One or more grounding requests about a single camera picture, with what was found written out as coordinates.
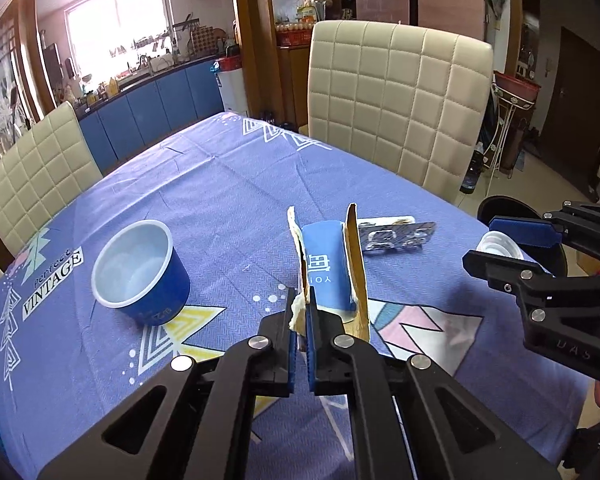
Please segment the white plastic cap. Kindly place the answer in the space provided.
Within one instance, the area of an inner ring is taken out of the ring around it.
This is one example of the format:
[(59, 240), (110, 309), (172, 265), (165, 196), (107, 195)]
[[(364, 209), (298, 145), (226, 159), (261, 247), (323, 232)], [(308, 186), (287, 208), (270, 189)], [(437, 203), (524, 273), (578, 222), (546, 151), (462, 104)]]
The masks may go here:
[(516, 242), (505, 233), (489, 231), (481, 237), (476, 247), (477, 252), (524, 260), (524, 253)]

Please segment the torn blue cardboard carton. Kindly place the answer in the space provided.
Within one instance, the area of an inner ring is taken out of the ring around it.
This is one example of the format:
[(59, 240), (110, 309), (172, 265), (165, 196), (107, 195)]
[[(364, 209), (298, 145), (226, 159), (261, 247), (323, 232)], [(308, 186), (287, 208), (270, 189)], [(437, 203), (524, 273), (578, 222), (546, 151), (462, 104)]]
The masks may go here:
[(306, 311), (314, 295), (319, 309), (341, 318), (347, 334), (370, 341), (366, 274), (355, 203), (348, 206), (343, 221), (323, 220), (299, 226), (294, 207), (289, 207), (287, 222), (299, 261), (299, 290), (291, 300), (289, 328), (301, 336), (306, 334)]

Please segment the black round trash bin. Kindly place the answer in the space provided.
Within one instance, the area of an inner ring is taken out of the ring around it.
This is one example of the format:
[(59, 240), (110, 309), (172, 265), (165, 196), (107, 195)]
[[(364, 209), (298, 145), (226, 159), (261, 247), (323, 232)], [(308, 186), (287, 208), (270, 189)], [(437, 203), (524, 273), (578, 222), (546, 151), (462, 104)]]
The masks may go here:
[(558, 278), (568, 274), (560, 234), (527, 204), (504, 195), (490, 196), (480, 203), (477, 219), (490, 231), (506, 234), (551, 274)]

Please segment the blue water jug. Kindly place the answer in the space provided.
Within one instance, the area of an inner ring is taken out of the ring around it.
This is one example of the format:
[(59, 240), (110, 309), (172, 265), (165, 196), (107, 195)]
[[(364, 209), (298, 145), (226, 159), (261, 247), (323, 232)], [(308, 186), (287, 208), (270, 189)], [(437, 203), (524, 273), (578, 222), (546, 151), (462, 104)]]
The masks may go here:
[(475, 192), (478, 180), (480, 178), (480, 174), (482, 174), (483, 170), (483, 159), (483, 144), (481, 142), (478, 142), (475, 146), (474, 152), (472, 153), (471, 160), (469, 162), (469, 166), (467, 168), (463, 182), (460, 185), (460, 192), (467, 195)]

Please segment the white metal plant stand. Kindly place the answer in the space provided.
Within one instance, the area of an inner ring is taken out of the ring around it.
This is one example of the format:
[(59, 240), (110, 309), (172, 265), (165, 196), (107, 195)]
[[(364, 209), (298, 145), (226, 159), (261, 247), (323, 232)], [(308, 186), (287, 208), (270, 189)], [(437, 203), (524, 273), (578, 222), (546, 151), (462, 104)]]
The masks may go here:
[(505, 143), (509, 128), (514, 120), (515, 113), (518, 112), (518, 110), (521, 112), (528, 112), (528, 110), (531, 110), (535, 104), (535, 102), (531, 103), (521, 98), (517, 98), (516, 96), (513, 96), (512, 94), (498, 88), (495, 83), (494, 74), (492, 93), (495, 99), (494, 110), (496, 111), (498, 122), (496, 123), (493, 141), (486, 148), (487, 153), (493, 151), (493, 156), (488, 166), (490, 174), (488, 184), (486, 185), (486, 195), (490, 194), (493, 179), (496, 173), (501, 170)]

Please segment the silver blister pack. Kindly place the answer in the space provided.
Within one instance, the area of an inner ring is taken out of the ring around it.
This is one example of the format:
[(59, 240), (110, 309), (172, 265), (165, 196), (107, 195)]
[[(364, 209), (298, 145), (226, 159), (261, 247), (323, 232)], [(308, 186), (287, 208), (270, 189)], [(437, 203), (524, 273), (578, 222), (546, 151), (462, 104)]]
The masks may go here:
[(416, 222), (412, 216), (358, 219), (363, 252), (422, 248), (436, 229), (436, 222)]

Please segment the blue patterned tablecloth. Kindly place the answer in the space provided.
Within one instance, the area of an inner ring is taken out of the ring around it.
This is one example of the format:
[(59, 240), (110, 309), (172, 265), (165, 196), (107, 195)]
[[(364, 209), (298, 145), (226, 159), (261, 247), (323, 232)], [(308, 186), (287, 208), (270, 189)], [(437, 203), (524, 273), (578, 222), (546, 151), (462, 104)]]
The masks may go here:
[[(529, 352), (513, 297), (463, 269), (486, 230), (396, 174), (321, 142), (219, 114), (100, 180), (34, 234), (0, 278), (0, 434), (21, 477), (170, 362), (219, 356), (282, 310), (298, 258), (288, 229), (409, 214), (432, 221), (411, 252), (365, 259), (372, 341), (424, 352), (551, 462), (576, 428), (588, 380)], [(95, 260), (131, 223), (172, 232), (190, 281), (178, 318), (145, 327), (91, 290)]]

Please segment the red basin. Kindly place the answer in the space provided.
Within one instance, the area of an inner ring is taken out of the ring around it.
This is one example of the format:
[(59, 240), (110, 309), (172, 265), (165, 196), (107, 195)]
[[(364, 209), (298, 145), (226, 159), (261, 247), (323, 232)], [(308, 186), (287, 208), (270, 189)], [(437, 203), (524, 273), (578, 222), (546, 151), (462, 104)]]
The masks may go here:
[(541, 87), (534, 82), (509, 76), (498, 70), (494, 72), (494, 77), (498, 88), (531, 103), (536, 101), (541, 89)]

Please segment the blue paper cup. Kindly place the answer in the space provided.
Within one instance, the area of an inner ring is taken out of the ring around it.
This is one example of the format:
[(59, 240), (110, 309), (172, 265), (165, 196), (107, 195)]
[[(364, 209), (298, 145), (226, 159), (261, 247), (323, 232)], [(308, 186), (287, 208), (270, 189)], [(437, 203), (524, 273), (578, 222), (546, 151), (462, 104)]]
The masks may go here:
[(190, 281), (168, 226), (142, 220), (117, 232), (96, 258), (91, 289), (101, 306), (142, 325), (173, 320), (186, 304)]

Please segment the cream quilted chair right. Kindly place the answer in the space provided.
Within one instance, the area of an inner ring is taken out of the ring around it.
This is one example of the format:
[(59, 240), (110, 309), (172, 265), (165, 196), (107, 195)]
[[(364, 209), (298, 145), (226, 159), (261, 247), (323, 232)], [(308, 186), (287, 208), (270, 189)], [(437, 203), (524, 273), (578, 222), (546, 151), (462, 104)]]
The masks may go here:
[(491, 95), (493, 49), (426, 27), (369, 21), (314, 26), (309, 138), (454, 202)]

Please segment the cream quilted chair middle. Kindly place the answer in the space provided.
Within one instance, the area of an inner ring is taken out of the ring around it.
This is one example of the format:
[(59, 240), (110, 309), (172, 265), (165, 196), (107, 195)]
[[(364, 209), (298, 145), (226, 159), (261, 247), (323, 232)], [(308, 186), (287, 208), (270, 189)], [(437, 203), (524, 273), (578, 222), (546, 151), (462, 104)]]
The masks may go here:
[(17, 255), (55, 214), (102, 180), (73, 107), (65, 102), (0, 159), (0, 239)]

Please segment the blue kitchen cabinets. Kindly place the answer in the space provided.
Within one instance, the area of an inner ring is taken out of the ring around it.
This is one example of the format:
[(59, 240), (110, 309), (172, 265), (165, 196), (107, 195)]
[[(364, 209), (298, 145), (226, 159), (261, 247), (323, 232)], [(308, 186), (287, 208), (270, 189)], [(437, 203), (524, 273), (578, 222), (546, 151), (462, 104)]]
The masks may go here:
[(208, 56), (170, 68), (79, 113), (100, 172), (108, 174), (167, 136), (222, 112), (215, 61)]

